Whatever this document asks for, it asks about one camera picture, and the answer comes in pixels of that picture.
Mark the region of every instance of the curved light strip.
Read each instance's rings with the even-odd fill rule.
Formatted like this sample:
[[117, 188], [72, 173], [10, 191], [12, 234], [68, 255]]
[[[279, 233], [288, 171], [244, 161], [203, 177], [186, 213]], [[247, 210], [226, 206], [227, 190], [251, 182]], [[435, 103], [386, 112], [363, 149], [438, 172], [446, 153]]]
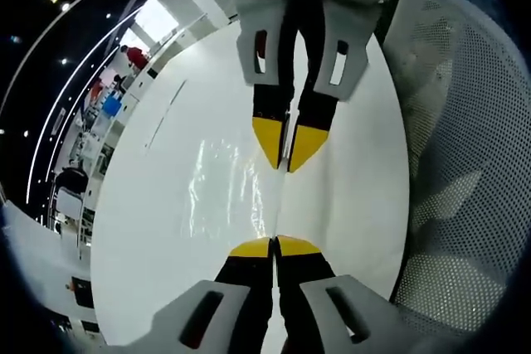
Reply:
[[26, 64], [27, 62], [27, 59], [30, 58], [30, 55], [33, 53], [33, 51], [36, 49], [36, 47], [39, 45], [39, 43], [41, 42], [42, 38], [44, 36], [46, 36], [46, 34], [54, 27], [54, 25], [57, 24], [57, 22], [59, 20], [61, 20], [65, 14], [67, 14], [68, 12], [70, 12], [72, 10], [72, 8], [74, 8], [77, 4], [79, 4], [80, 2], [82, 2], [83, 0], [75, 0], [74, 2], [71, 3], [70, 5], [70, 8], [68, 10], [66, 10], [65, 12], [62, 12], [61, 14], [59, 14], [52, 22], [51, 24], [46, 27], [46, 29], [42, 32], [42, 34], [37, 38], [37, 40], [35, 41], [35, 43], [33, 43], [32, 47], [30, 47], [30, 50], [27, 51], [26, 55], [24, 56], [24, 58], [22, 59], [22, 62], [20, 63], [20, 65], [18, 66], [17, 70], [15, 71], [15, 75], [13, 75], [13, 77], [11, 78], [11, 82], [9, 82], [9, 86], [7, 87], [7, 91], [6, 91], [6, 94], [4, 95], [3, 97], [3, 101], [2, 101], [2, 106], [0, 106], [0, 114], [2, 113], [3, 111], [3, 107], [5, 106], [6, 102], [7, 102], [7, 97], [9, 96], [9, 93], [11, 92], [11, 88], [13, 86], [13, 84], [15, 83], [15, 80], [17, 80], [17, 77], [18, 75], [20, 74], [20, 71], [22, 70], [23, 66]]
[[105, 63], [110, 59], [110, 57], [112, 57], [114, 55], [114, 53], [118, 49], [119, 49], [119, 46], [117, 46], [114, 50], [112, 50], [112, 52], [109, 53], [109, 55], [107, 57], [105, 57], [105, 59], [103, 60], [101, 65], [98, 68], [96, 68], [96, 71], [94, 72], [94, 74], [92, 74], [90, 79], [88, 79], [87, 82], [85, 83], [85, 85], [83, 86], [83, 90], [80, 92], [80, 95], [77, 96], [76, 101], [74, 101], [74, 104], [72, 105], [72, 108], [71, 108], [70, 112], [68, 113], [68, 115], [66, 116], [65, 122], [63, 123], [63, 125], [61, 127], [61, 131], [59, 132], [59, 134], [57, 134], [56, 146], [53, 148], [53, 152], [51, 153], [50, 163], [48, 164], [48, 170], [46, 171], [46, 179], [45, 179], [46, 181], [48, 181], [48, 177], [50, 176], [51, 165], [53, 164], [53, 158], [56, 156], [57, 146], [59, 145], [59, 142], [61, 141], [61, 136], [62, 136], [63, 132], [65, 131], [66, 125], [68, 124], [68, 119], [70, 118], [70, 116], [74, 112], [74, 109], [76, 109], [77, 102], [80, 100], [81, 96], [85, 93], [85, 89], [87, 88], [88, 85], [90, 85], [90, 82], [99, 73], [100, 69], [103, 66], [105, 66]]
[[86, 61], [89, 59], [90, 56], [92, 56], [92, 53], [95, 52], [95, 50], [103, 43], [114, 31], [116, 31], [120, 26], [122, 26], [124, 23], [126, 23], [132, 16], [136, 15], [140, 10], [142, 10], [141, 7], [136, 9], [134, 12], [130, 13], [126, 18], [124, 18], [122, 21], [120, 21], [116, 26], [111, 29], [105, 36], [103, 36], [98, 43], [92, 49], [87, 53], [85, 58], [81, 60], [81, 63], [74, 69], [74, 72], [72, 72], [72, 75], [70, 75], [70, 78], [66, 81], [65, 85], [61, 89], [61, 92], [59, 92], [59, 95], [56, 98], [56, 101], [53, 103], [50, 113], [46, 117], [46, 120], [44, 121], [44, 125], [42, 126], [41, 134], [39, 135], [39, 139], [37, 140], [37, 146], [35, 147], [35, 152], [33, 153], [33, 159], [32, 159], [32, 165], [30, 166], [30, 175], [27, 178], [27, 189], [26, 189], [26, 203], [30, 202], [30, 187], [32, 185], [32, 177], [33, 177], [33, 168], [35, 167], [35, 160], [37, 159], [37, 153], [39, 152], [39, 147], [41, 146], [42, 137], [44, 136], [44, 132], [46, 131], [46, 126], [48, 126], [48, 123], [50, 122], [51, 115], [53, 114], [53, 111], [55, 110], [57, 104], [59, 104], [59, 99], [65, 92], [68, 85], [72, 82], [74, 77], [76, 76], [77, 72], [81, 69], [81, 67], [86, 63]]

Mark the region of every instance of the red shirt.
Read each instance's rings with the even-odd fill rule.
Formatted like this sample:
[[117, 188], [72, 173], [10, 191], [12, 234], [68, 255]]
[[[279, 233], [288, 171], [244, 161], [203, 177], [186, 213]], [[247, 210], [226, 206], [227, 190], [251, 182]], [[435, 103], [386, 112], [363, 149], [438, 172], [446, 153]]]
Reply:
[[148, 59], [142, 54], [142, 51], [138, 47], [130, 47], [125, 53], [129, 61], [133, 63], [139, 70], [143, 70], [148, 64]]
[[90, 88], [90, 101], [97, 99], [102, 90], [103, 84], [101, 83], [101, 78], [98, 78]]

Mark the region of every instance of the dark ceiling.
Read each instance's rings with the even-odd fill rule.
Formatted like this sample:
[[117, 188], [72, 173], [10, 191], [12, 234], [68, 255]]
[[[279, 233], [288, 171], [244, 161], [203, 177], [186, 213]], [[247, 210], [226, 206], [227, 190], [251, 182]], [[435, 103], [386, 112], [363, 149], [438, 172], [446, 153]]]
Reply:
[[[0, 45], [0, 99], [23, 57], [35, 40], [61, 13], [62, 2], [53, 4], [49, 0], [4, 0], [2, 5], [2, 42]], [[45, 134], [37, 155], [32, 179], [32, 195], [26, 206], [26, 188], [30, 165], [46, 116], [59, 92], [73, 70], [92, 47], [112, 29], [125, 12], [129, 0], [83, 0], [62, 17], [44, 36], [38, 47], [28, 58], [17, 76], [0, 114], [0, 182], [7, 198], [14, 201], [30, 216], [38, 216], [46, 201], [50, 188], [44, 183], [47, 165], [56, 139], [50, 142]], [[131, 9], [139, 7], [145, 0], [136, 0]], [[121, 36], [128, 23], [118, 31]], [[19, 43], [12, 36], [20, 38]], [[83, 85], [92, 74], [91, 64], [99, 65], [104, 59], [107, 42], [92, 54], [81, 68], [51, 117], [47, 130], [51, 129], [56, 115], [62, 107], [70, 109], [68, 98], [77, 98]], [[69, 62], [61, 65], [59, 60]]]

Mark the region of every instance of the mesh chair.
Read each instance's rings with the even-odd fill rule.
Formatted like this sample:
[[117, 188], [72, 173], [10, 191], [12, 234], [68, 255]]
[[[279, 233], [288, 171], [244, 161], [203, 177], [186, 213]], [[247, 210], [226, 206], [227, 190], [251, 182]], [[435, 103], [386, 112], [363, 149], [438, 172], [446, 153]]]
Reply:
[[400, 0], [383, 51], [411, 178], [392, 300], [415, 329], [466, 337], [504, 295], [529, 237], [529, 72], [509, 37], [466, 0]]

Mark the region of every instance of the person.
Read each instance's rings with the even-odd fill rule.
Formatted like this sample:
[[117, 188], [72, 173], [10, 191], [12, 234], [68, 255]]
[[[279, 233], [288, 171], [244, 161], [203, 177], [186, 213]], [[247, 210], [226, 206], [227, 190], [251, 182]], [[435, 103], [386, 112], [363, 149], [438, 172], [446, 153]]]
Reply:
[[89, 185], [89, 177], [83, 170], [83, 162], [76, 164], [76, 162], [71, 161], [69, 167], [63, 167], [63, 171], [56, 177], [55, 184], [57, 191], [64, 187], [75, 194], [85, 192]]
[[122, 77], [118, 74], [116, 74], [113, 79], [113, 81], [116, 83], [115, 88], [118, 89], [123, 95], [125, 94], [125, 91], [126, 91], [125, 88], [122, 86], [122, 83], [124, 82], [124, 80], [125, 80], [125, 76]]
[[148, 64], [148, 59], [138, 47], [127, 47], [126, 45], [123, 45], [119, 50], [124, 53], [129, 61], [131, 61], [131, 63], [139, 70], [143, 70]]
[[103, 82], [101, 78], [96, 79], [92, 87], [90, 88], [90, 101], [94, 101], [98, 98], [103, 90]]

